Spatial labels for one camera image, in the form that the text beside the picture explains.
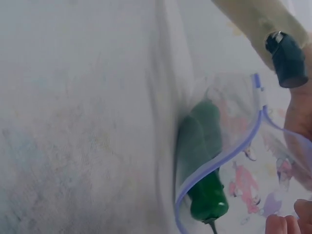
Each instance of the ziplock bag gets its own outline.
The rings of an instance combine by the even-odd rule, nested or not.
[[[182,234],[261,234],[271,214],[309,199],[312,143],[269,117],[258,74],[197,83],[176,143],[175,219]]]

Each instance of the white surface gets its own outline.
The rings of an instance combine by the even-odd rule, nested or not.
[[[0,233],[177,233],[192,64],[262,68],[209,1],[179,4],[183,20],[174,0],[0,0]]]

